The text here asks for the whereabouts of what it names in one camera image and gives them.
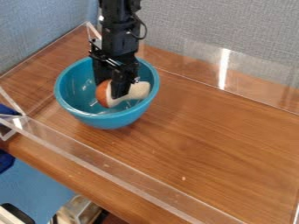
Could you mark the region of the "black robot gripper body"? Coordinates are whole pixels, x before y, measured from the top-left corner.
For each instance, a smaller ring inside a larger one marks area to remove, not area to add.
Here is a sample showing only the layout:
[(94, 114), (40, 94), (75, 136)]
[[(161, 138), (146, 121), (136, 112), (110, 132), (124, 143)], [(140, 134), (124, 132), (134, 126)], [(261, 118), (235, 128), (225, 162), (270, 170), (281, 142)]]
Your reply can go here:
[(136, 52), (139, 50), (140, 27), (128, 26), (116, 30), (104, 28), (100, 35), (100, 44), (90, 41), (88, 56), (91, 59), (106, 61), (110, 64), (112, 73), (119, 70), (136, 74), (139, 68)]

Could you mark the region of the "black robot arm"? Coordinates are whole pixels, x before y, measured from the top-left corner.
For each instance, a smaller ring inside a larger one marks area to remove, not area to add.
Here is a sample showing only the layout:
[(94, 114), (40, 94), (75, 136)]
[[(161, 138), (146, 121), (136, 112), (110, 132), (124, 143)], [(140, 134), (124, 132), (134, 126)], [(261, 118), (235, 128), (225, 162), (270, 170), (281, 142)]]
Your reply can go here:
[(136, 12), (142, 0), (98, 0), (102, 9), (102, 39), (90, 41), (88, 56), (92, 59), (95, 83), (110, 81), (111, 98), (128, 94), (138, 82), (139, 61), (136, 52), (140, 36), (140, 20)]

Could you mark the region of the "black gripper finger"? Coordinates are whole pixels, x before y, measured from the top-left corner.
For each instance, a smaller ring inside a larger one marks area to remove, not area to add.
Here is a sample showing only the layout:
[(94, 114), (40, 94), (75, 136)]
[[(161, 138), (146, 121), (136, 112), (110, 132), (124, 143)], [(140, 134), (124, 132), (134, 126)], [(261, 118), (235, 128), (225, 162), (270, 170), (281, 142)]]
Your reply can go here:
[(106, 61), (94, 59), (92, 68), (94, 68), (94, 77), (96, 85), (99, 85), (103, 81), (111, 79), (112, 70), (110, 64)]
[(140, 78), (135, 73), (115, 70), (111, 81), (111, 97), (118, 99), (128, 94), (132, 84), (139, 82)]

